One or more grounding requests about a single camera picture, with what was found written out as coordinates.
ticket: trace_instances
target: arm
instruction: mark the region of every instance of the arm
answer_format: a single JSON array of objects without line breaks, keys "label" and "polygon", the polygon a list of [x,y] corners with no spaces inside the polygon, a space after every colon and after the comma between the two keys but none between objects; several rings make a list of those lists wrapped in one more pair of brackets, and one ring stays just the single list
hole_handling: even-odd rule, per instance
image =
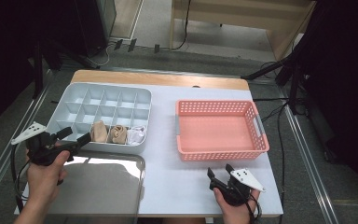
[{"label": "arm", "polygon": [[44,222],[50,204],[59,193],[57,183],[66,176],[63,164],[68,160],[69,154],[69,151],[61,152],[50,166],[30,164],[27,172],[30,189],[28,202],[15,224]]},{"label": "arm", "polygon": [[[239,224],[239,223],[250,223],[250,214],[249,210],[245,204],[235,207],[229,205],[225,199],[223,198],[223,194],[220,192],[219,189],[213,189],[214,197],[216,198],[217,203],[219,204],[220,208],[223,212],[223,220],[225,224]],[[252,189],[251,194],[258,199],[260,191]],[[255,211],[256,203],[252,200],[248,202],[249,206],[252,209],[252,212]]]}]

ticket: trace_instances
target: white table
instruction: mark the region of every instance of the white table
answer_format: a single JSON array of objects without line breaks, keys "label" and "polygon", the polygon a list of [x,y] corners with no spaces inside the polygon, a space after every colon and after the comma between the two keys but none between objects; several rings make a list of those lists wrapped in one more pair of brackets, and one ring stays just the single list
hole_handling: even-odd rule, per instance
[{"label": "white table", "polygon": [[[78,71],[72,81],[104,82],[147,88],[152,92],[145,151],[140,154],[145,160],[145,179],[139,217],[221,217],[221,210],[213,192],[209,190],[210,179],[207,176],[207,169],[211,167],[216,178],[227,183],[229,179],[229,174],[225,170],[227,163],[234,169],[248,168],[265,187],[266,192],[262,192],[259,197],[263,217],[276,217],[282,214],[281,201],[268,153],[260,155],[253,161],[181,161],[177,150],[175,102],[179,99],[252,99],[245,80]],[[201,88],[191,88],[192,85],[198,85]],[[217,89],[227,87],[236,90]],[[119,202],[99,203],[111,206]],[[54,214],[73,215],[68,211],[60,210]],[[98,215],[111,216],[112,214],[100,213]]]}]

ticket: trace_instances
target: pink plastic basket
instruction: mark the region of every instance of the pink plastic basket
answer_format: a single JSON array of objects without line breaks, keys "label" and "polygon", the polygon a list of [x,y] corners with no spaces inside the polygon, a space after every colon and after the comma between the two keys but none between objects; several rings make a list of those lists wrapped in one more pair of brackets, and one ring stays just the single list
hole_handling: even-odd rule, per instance
[{"label": "pink plastic basket", "polygon": [[254,160],[269,150],[253,101],[177,101],[176,134],[183,161]]}]

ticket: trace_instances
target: beige object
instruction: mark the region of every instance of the beige object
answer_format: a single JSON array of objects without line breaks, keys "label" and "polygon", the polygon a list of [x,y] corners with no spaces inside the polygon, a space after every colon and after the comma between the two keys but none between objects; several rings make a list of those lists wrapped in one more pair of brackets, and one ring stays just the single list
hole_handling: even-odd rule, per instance
[{"label": "beige object", "polygon": [[127,129],[124,126],[116,125],[110,131],[113,143],[126,144]]},{"label": "beige object", "polygon": [[104,143],[106,142],[107,138],[107,130],[103,124],[103,121],[97,121],[92,124],[91,131],[91,142],[99,142]]}]

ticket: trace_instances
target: basket handle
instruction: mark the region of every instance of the basket handle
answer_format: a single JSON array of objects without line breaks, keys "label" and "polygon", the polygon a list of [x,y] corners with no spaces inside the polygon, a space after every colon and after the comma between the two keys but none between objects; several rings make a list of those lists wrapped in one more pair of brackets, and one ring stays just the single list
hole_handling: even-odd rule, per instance
[{"label": "basket handle", "polygon": [[175,115],[176,135],[180,135],[179,116]]},{"label": "basket handle", "polygon": [[257,131],[257,136],[259,137],[262,134],[265,134],[266,132],[264,131],[264,127],[263,127],[263,122],[261,121],[260,115],[256,115],[254,118],[254,126],[255,126],[255,130]]}]

